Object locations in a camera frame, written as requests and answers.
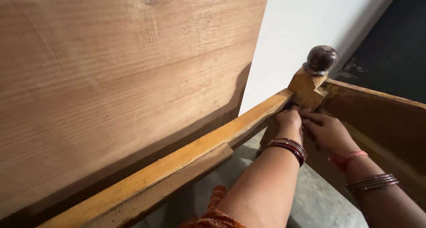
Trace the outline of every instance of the concrete floor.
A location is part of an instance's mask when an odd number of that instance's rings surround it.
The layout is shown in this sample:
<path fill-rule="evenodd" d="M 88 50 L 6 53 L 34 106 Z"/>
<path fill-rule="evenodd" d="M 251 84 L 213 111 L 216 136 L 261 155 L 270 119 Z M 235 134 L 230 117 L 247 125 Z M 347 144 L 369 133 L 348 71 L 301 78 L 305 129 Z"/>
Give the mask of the concrete floor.
<path fill-rule="evenodd" d="M 194 185 L 180 191 L 167 204 L 133 228 L 174 228 L 181 221 L 201 217 L 209 203 L 213 187 L 222 184 L 228 189 L 256 157 L 264 130 L 235 149 L 231 160 Z M 367 228 L 361 212 L 304 164 L 297 178 L 289 222 L 290 228 Z"/>

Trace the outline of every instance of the white wall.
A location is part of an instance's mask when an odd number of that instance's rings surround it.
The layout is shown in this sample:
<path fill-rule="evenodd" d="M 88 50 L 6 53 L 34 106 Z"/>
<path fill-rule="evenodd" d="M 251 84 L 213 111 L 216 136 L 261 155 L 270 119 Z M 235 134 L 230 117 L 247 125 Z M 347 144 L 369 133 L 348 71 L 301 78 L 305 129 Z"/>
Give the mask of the white wall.
<path fill-rule="evenodd" d="M 286 88 L 316 45 L 343 66 L 392 0 L 268 0 L 239 114 Z"/>

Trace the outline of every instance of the wooden post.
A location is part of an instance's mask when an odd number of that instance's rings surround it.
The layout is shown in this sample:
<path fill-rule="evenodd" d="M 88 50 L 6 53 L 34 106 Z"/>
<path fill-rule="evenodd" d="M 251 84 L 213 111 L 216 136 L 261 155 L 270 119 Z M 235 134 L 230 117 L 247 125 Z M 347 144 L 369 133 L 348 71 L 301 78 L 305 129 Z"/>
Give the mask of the wooden post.
<path fill-rule="evenodd" d="M 303 108 L 315 110 L 328 92 L 321 84 L 327 79 L 328 70 L 337 60 L 337 52 L 330 46 L 316 46 L 308 54 L 307 61 L 295 73 L 288 89 L 294 93 L 293 101 Z M 279 127 L 274 119 L 269 125 L 260 141 L 260 154 L 269 141 L 278 134 Z"/>

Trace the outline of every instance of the hand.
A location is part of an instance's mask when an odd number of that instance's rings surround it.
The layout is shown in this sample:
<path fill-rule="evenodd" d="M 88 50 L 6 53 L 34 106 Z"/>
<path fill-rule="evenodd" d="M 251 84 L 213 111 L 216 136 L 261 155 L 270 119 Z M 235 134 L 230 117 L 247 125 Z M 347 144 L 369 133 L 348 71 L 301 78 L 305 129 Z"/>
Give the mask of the hand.
<path fill-rule="evenodd" d="M 276 138 L 289 138 L 302 144 L 302 119 L 297 106 L 294 105 L 291 109 L 281 111 L 275 116 L 275 120 L 280 126 L 280 132 Z"/>
<path fill-rule="evenodd" d="M 309 108 L 303 109 L 300 114 L 304 118 L 303 126 L 315 136 L 317 143 L 333 156 L 343 158 L 361 150 L 337 118 L 311 113 Z"/>

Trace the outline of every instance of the round wooden knob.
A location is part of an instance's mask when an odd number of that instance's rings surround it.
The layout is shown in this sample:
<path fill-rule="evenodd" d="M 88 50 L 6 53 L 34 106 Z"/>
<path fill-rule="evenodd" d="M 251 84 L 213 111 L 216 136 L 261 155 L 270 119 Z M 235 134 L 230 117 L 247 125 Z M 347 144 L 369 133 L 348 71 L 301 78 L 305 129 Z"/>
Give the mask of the round wooden knob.
<path fill-rule="evenodd" d="M 336 61 L 337 51 L 330 46 L 320 45 L 311 49 L 303 67 L 313 76 L 324 76 Z"/>

